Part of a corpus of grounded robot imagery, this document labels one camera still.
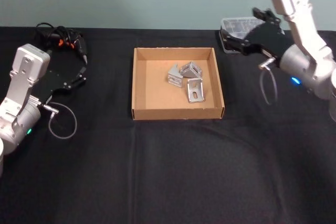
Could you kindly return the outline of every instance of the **metal bracket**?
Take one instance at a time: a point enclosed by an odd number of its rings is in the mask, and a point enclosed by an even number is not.
[[[196,63],[191,61],[180,68],[180,74],[187,78],[201,78],[202,70]]]
[[[187,82],[187,94],[190,103],[205,101],[203,93],[203,79],[189,79]]]
[[[168,82],[177,87],[182,87],[183,76],[180,75],[177,64],[174,65],[168,72]]]

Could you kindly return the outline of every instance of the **blue status light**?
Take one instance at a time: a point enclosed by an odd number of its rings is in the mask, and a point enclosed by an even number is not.
[[[300,85],[300,84],[301,84],[301,81],[300,81],[298,78],[296,78],[296,77],[292,77],[292,78],[291,78],[291,81],[292,81],[295,85]]]

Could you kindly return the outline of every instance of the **open cardboard tray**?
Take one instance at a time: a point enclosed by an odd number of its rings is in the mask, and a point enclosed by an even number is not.
[[[189,103],[186,82],[168,83],[168,71],[190,61],[202,69],[205,101]],[[135,48],[132,84],[134,120],[220,119],[224,100],[213,48]]]

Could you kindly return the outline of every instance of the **gray cable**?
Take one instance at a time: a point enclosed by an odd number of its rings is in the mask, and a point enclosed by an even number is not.
[[[273,82],[273,87],[274,87],[274,101],[272,103],[269,102],[269,100],[267,99],[267,96],[266,96],[266,93],[265,93],[265,88],[264,88],[264,76],[265,76],[265,72],[269,72],[269,74],[271,75],[271,78],[272,78],[272,82]],[[278,87],[277,87],[277,82],[275,80],[275,77],[272,73],[272,71],[269,69],[269,68],[265,68],[261,74],[260,74],[260,78],[259,78],[259,84],[260,84],[260,89],[261,89],[261,92],[262,92],[262,96],[264,97],[265,99],[265,102],[268,104],[268,105],[272,105],[274,102],[277,102],[278,101]]]
[[[74,112],[73,112],[69,107],[65,106],[64,104],[61,104],[61,103],[58,103],[58,102],[49,102],[49,103],[51,103],[51,104],[55,104],[55,105],[59,105],[59,106],[61,106],[61,107],[66,108],[66,109],[67,109],[68,111],[70,111],[70,113],[72,114],[73,119],[75,119],[75,129],[73,130],[73,133],[72,133],[71,135],[69,135],[69,136],[58,136],[58,135],[56,135],[56,134],[53,132],[53,130],[51,129],[51,121],[53,120],[53,117],[51,116],[51,117],[50,117],[50,120],[49,120],[49,123],[48,123],[48,128],[49,128],[49,130],[50,130],[50,133],[51,133],[54,137],[56,137],[56,138],[58,138],[58,139],[62,139],[62,140],[66,140],[66,139],[72,138],[72,137],[75,135],[75,133],[77,132],[77,118],[76,118]]]

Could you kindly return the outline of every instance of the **black tablecloth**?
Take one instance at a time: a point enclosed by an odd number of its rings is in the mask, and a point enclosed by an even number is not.
[[[336,223],[328,102],[275,69],[279,101],[267,106],[258,84],[263,57],[224,54],[215,31],[82,31],[88,81],[54,99],[73,109],[78,132],[54,138],[44,113],[5,158],[1,223]],[[321,35],[335,49],[336,34]],[[32,37],[31,28],[0,28],[1,99],[15,51]],[[132,121],[134,47],[214,47],[224,118]],[[55,53],[50,68],[66,76],[79,64]]]

